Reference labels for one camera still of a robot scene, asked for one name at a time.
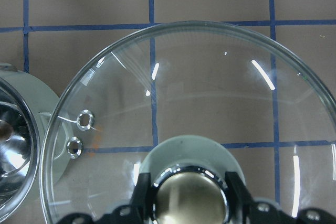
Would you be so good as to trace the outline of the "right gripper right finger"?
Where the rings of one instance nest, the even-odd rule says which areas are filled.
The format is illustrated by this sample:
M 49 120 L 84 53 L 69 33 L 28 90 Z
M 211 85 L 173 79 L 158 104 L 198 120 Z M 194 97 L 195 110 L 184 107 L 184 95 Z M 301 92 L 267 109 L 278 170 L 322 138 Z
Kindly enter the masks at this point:
M 226 172 L 227 202 L 232 223 L 247 223 L 253 198 L 237 172 Z

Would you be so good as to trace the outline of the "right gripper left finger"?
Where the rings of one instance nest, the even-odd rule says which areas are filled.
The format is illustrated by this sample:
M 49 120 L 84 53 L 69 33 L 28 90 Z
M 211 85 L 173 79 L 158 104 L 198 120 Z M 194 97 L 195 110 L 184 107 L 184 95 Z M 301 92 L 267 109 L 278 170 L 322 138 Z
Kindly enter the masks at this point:
M 153 186 L 150 173 L 140 173 L 130 200 L 131 223 L 145 223 L 153 216 Z

